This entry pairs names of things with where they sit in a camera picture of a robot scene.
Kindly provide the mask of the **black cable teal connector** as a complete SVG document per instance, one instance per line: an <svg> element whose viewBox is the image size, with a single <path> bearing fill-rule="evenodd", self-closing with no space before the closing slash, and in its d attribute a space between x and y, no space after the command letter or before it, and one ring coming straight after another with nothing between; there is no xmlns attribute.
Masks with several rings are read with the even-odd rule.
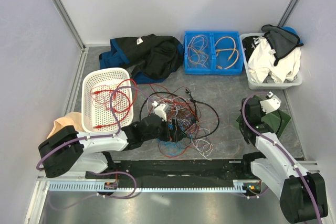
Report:
<svg viewBox="0 0 336 224"><path fill-rule="evenodd" d="M153 91L148 98L144 98L140 106L139 119L154 112L150 108L151 101L167 103L167 120L179 120L183 125L186 138L193 141L205 140L213 135L220 126L220 116L215 108L205 102L197 101L190 91L185 89L186 95L178 95L175 92Z"/></svg>

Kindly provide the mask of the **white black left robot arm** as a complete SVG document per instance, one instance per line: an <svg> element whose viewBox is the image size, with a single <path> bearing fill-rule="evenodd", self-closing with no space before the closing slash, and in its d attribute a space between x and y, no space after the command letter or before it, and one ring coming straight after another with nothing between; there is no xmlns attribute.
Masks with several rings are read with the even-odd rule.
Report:
<svg viewBox="0 0 336 224"><path fill-rule="evenodd" d="M111 178L115 173L115 165L109 151L133 150L153 139L178 142L185 137L176 119L167 122L156 114L150 114L113 133L79 132L69 125L39 145L41 159L37 169L43 170L47 178L59 177L68 172L91 172L103 178Z"/></svg>

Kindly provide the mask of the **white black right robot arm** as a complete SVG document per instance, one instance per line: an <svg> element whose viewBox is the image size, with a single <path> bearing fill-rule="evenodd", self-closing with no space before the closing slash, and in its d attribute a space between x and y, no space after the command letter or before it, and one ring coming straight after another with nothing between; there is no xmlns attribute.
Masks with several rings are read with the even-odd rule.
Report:
<svg viewBox="0 0 336 224"><path fill-rule="evenodd" d="M307 222L328 216L326 185L320 173L312 173L285 149L277 134L263 117L279 110L280 99L264 92L264 100L256 92L241 101L239 129L247 143L258 151L246 154L240 166L248 179L255 176L277 196L289 223Z"/></svg>

